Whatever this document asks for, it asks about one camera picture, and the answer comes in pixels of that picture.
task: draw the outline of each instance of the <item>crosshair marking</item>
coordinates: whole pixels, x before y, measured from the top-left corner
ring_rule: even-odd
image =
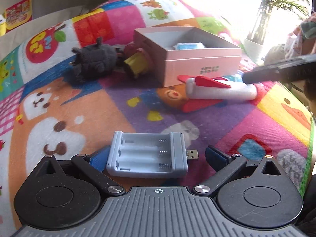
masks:
[[[157,194],[161,194],[162,192],[164,192],[164,190],[162,190],[162,189],[156,189],[156,190],[154,190],[154,192],[157,193]]]

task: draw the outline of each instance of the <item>colorful play mat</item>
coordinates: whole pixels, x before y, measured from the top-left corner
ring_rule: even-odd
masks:
[[[260,160],[276,157],[301,194],[312,158],[314,122],[309,111],[279,83],[260,85],[249,101],[186,98],[184,84],[158,88],[150,75],[131,81],[118,69],[106,78],[76,82],[69,62],[72,47],[104,43],[123,48],[135,28],[195,26],[237,45],[229,23],[196,0],[110,0],[94,11],[42,31],[0,62],[0,236],[21,225],[13,208],[19,187],[45,154],[67,160],[111,144],[115,130],[138,133],[183,132],[189,161],[183,179],[113,179],[131,185],[193,185],[214,174],[205,148]],[[241,81],[255,65],[244,55],[230,81]]]

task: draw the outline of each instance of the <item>ribbed gray plate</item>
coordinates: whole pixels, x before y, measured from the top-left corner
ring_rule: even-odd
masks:
[[[225,218],[207,197],[185,187],[132,187],[120,197],[108,198],[101,211],[72,229],[44,231],[23,227],[17,237],[296,237],[294,226],[273,231],[243,228]]]

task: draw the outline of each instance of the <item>gray plush toy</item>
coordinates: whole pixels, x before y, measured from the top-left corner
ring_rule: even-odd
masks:
[[[97,38],[97,43],[81,49],[72,48],[76,53],[73,66],[74,74],[79,82],[95,80],[112,73],[117,61],[117,51],[108,44],[102,44],[102,37]]]

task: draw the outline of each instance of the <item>yellow poster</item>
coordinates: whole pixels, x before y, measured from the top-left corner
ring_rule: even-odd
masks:
[[[7,32],[32,20],[32,0],[22,0],[5,10]]]

